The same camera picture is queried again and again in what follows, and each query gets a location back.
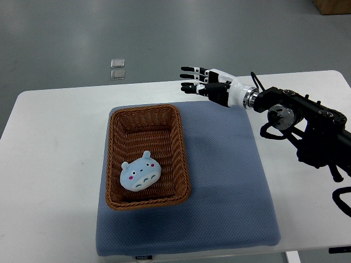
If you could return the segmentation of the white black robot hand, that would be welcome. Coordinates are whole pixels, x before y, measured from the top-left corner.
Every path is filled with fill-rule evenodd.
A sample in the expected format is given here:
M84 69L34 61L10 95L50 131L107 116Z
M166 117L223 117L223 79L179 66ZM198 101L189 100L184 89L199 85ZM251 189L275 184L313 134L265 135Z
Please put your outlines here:
M206 83L182 82L181 91L184 93L197 95L207 93L210 101L221 106L248 107L250 86L242 84L237 77L214 68L182 66L181 70L187 74L180 74L180 78L204 81Z

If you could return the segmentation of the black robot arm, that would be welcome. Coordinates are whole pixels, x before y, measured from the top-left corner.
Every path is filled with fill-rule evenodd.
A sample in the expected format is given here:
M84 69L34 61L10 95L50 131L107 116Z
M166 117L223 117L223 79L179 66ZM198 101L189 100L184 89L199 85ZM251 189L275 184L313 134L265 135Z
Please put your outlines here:
M237 77L218 69L183 66L185 79L181 90L197 94L224 107L241 106L267 114L260 136L288 140L296 149L299 162L316 169L328 167L334 182L342 182L343 170L350 174L350 132L347 117L308 95L289 89L264 88L254 72L254 85L243 84Z

